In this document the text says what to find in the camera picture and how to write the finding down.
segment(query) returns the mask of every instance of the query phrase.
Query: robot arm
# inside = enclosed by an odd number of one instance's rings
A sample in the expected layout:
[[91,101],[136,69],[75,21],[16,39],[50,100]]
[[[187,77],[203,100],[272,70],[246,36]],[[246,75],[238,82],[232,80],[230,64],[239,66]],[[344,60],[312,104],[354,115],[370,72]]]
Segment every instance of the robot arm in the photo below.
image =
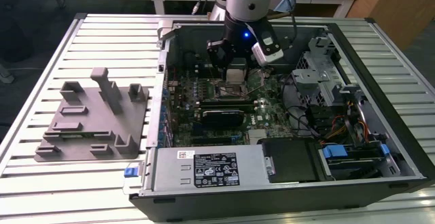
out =
[[[268,65],[283,57],[272,25],[267,20],[271,0],[227,0],[224,36],[218,42],[208,42],[208,53],[215,67],[226,69],[235,58],[246,58],[248,66]],[[216,55],[218,48],[224,57]]]

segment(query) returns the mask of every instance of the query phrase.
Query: motherboard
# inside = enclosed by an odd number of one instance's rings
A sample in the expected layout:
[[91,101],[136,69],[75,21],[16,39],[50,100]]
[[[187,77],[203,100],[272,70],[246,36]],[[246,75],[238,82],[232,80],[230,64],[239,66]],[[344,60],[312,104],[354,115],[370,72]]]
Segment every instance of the motherboard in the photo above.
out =
[[210,66],[176,73],[170,83],[174,147],[248,145],[292,137],[282,104],[280,78],[272,69],[228,70]]

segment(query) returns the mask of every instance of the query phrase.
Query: aluminum extrusion table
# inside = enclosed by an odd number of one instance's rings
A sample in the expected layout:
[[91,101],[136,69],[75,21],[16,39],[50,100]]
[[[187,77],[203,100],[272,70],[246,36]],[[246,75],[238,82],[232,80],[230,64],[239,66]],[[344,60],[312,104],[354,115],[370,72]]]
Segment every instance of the aluminum extrusion table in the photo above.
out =
[[[140,155],[134,160],[36,162],[35,150],[59,107],[67,80],[96,87],[92,67],[108,67],[118,86],[140,83],[154,95],[159,20],[204,16],[78,14],[42,78],[0,145],[0,222],[147,224],[147,216],[124,195],[124,168],[146,156],[150,114],[144,120]],[[435,162],[435,90],[375,23],[364,19],[298,18],[335,22],[411,132]],[[344,67],[350,79],[351,71]],[[234,217],[190,223],[431,223],[435,190],[389,197],[367,207]]]

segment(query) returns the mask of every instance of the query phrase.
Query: power supply label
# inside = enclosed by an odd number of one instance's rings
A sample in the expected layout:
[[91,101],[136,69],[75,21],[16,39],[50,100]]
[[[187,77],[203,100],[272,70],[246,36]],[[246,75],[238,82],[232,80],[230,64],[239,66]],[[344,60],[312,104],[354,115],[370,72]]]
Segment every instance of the power supply label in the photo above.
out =
[[195,154],[194,174],[198,188],[240,185],[236,153]]

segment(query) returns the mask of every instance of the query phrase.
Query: floor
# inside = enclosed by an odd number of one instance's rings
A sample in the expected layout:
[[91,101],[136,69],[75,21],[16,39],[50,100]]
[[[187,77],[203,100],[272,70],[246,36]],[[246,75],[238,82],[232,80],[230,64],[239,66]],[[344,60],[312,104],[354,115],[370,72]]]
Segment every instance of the floor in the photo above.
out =
[[[194,4],[171,2],[167,4],[166,9],[168,14],[187,14]],[[4,67],[11,69],[11,73],[16,77],[12,84],[0,83],[0,142],[8,132],[7,125],[14,123],[64,32],[75,14],[79,12],[106,14],[155,13],[151,1],[66,1],[66,8],[62,9],[55,0],[0,0],[0,18],[10,16],[18,21],[34,45],[34,54],[28,59],[18,63],[0,61]],[[406,50],[406,55],[435,86],[435,76],[433,76],[435,64],[434,43],[435,22],[430,24],[413,46]]]

